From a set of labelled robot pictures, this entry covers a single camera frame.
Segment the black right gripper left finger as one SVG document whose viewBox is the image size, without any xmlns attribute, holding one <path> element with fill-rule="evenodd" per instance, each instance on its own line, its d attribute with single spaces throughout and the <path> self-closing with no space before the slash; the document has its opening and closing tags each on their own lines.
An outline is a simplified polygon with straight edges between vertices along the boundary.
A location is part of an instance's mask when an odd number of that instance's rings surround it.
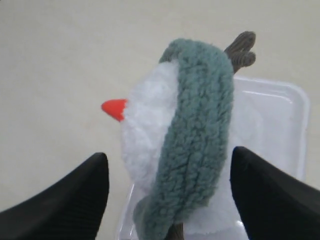
<svg viewBox="0 0 320 240">
<path fill-rule="evenodd" d="M 0 238 L 94 240 L 108 196 L 108 158 L 97 152 L 52 186 L 2 211 Z"/>
</svg>

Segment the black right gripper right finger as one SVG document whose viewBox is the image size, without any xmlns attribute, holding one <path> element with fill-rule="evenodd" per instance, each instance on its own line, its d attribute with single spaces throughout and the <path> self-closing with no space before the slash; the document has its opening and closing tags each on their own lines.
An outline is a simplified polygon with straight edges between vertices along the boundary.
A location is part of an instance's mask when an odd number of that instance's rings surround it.
<svg viewBox="0 0 320 240">
<path fill-rule="evenodd" d="M 320 192 L 243 146 L 233 149 L 232 197 L 250 240 L 318 240 Z"/>
</svg>

